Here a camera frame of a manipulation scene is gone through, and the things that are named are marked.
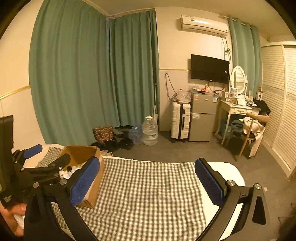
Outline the person's left hand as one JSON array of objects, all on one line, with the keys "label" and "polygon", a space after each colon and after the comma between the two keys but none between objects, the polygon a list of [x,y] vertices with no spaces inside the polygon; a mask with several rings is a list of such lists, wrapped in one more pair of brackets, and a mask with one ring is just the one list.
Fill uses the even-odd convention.
[{"label": "person's left hand", "polygon": [[11,231],[17,236],[23,236],[23,228],[19,226],[14,215],[24,215],[26,212],[27,205],[24,203],[17,203],[10,208],[4,208],[1,204],[1,214],[10,227]]}]

